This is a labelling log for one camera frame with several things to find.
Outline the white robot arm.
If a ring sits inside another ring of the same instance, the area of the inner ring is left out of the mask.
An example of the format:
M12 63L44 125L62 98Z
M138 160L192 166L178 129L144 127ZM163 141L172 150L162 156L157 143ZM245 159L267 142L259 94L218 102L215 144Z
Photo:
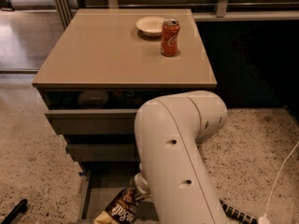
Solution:
M137 111L136 146L160 224L227 224L197 148L226 118L210 91L154 98Z

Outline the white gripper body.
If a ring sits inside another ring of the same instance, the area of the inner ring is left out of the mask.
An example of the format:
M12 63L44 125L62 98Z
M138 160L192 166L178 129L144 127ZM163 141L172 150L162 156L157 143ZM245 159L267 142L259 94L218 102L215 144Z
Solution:
M138 165L139 172L130 179L130 186L135 190L137 201L150 201L151 193L142 163Z

